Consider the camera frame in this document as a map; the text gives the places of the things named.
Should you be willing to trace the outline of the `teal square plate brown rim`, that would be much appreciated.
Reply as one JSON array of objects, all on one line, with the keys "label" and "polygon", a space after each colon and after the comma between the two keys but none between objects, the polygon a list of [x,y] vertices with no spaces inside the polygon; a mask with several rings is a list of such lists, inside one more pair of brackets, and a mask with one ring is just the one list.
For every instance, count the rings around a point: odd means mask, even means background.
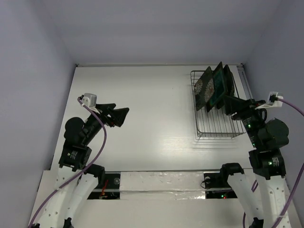
[{"label": "teal square plate brown rim", "polygon": [[206,105],[207,112],[209,112],[213,107],[215,107],[220,102],[223,95],[227,91],[222,62],[220,62],[213,71],[213,81],[214,81],[214,94],[212,95],[212,97],[210,98],[210,100]]}]

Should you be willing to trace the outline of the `black floral square plate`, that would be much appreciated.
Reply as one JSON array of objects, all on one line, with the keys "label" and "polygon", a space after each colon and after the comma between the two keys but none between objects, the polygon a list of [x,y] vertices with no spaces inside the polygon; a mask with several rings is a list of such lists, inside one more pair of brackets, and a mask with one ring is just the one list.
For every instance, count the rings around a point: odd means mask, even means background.
[{"label": "black floral square plate", "polygon": [[196,111],[205,107],[214,94],[214,81],[211,67],[208,67],[194,85]]}]

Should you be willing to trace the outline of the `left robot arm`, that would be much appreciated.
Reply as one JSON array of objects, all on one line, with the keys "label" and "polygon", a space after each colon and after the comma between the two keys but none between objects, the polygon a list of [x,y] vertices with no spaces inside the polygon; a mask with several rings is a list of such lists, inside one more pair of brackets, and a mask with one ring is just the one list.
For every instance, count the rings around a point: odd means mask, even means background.
[{"label": "left robot arm", "polygon": [[115,104],[99,104],[89,108],[83,120],[70,118],[65,124],[65,142],[53,192],[43,201],[29,223],[30,228],[71,228],[85,201],[94,188],[105,183],[105,169],[94,162],[101,152],[89,161],[89,143],[106,126],[121,127],[129,108],[116,109]]}]

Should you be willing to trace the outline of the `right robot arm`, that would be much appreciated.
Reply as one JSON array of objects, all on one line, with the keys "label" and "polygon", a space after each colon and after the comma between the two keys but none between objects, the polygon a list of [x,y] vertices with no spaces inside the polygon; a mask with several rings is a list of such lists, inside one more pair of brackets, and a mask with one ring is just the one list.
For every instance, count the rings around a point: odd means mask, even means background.
[{"label": "right robot arm", "polygon": [[269,94],[267,101],[223,97],[226,114],[243,123],[253,146],[249,161],[261,202],[255,198],[240,164],[222,165],[218,180],[233,189],[252,228],[291,227],[287,213],[289,202],[285,199],[285,162],[280,152],[280,148],[289,143],[289,129],[281,120],[274,118],[267,122],[262,115],[267,108],[281,107],[281,99],[275,92]]}]

